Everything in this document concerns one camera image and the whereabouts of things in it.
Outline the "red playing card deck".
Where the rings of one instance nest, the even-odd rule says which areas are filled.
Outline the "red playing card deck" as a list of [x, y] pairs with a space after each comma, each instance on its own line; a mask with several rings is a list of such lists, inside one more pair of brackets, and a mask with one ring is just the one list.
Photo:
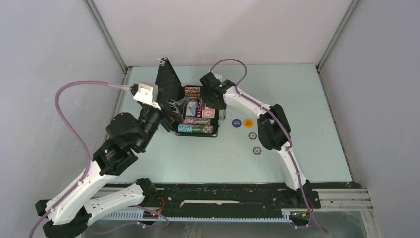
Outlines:
[[204, 108], [202, 109], [201, 117], [202, 118], [215, 118], [216, 110], [213, 108]]

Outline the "blue small blind button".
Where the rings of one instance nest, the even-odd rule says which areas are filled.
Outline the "blue small blind button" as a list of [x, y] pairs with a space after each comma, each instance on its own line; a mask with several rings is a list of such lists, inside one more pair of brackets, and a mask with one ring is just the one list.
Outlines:
[[232, 121], [232, 126], [234, 128], [240, 128], [242, 126], [242, 121], [240, 119], [234, 119]]

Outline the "orange big blind button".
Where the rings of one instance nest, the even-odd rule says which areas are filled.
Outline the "orange big blind button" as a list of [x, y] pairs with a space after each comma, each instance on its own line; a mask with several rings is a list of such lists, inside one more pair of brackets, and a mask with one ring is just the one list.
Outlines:
[[245, 128], [252, 128], [254, 126], [254, 121], [251, 119], [245, 119], [243, 120], [243, 126]]

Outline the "poker chip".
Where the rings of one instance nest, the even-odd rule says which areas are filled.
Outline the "poker chip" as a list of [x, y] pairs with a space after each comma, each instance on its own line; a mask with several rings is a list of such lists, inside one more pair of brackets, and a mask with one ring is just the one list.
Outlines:
[[250, 132], [250, 133], [248, 134], [248, 137], [249, 137], [251, 140], [255, 140], [255, 139], [257, 138], [257, 134], [256, 134], [256, 133], [254, 133], [254, 132]]
[[252, 152], [253, 152], [255, 155], [259, 155], [259, 154], [262, 152], [262, 150], [261, 150], [261, 148], [260, 148], [260, 147], [254, 147], [254, 148], [252, 149]]

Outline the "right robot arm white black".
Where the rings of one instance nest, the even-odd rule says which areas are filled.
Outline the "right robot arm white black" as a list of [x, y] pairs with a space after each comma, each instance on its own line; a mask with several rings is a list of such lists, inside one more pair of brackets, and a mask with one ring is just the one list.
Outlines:
[[294, 207], [303, 206], [312, 188], [306, 185], [308, 181], [295, 158], [291, 128], [282, 106], [271, 106], [258, 101], [232, 81], [220, 81], [212, 72], [205, 74], [200, 82], [202, 99], [209, 107], [222, 110], [232, 106], [257, 117], [257, 136], [260, 144], [265, 149], [279, 154], [284, 181], [290, 190], [289, 203]]

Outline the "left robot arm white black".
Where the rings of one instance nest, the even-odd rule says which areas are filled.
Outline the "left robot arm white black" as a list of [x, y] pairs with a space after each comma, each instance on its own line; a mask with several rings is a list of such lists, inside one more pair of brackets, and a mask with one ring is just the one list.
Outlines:
[[62, 193], [35, 204], [47, 222], [48, 238], [74, 238], [99, 218], [119, 209], [143, 204], [152, 206], [157, 190], [148, 178], [139, 178], [124, 190], [93, 198], [103, 186], [116, 179], [144, 153], [161, 122], [173, 114], [158, 102], [140, 102], [139, 117], [123, 112], [106, 127], [109, 138], [88, 159], [86, 169]]

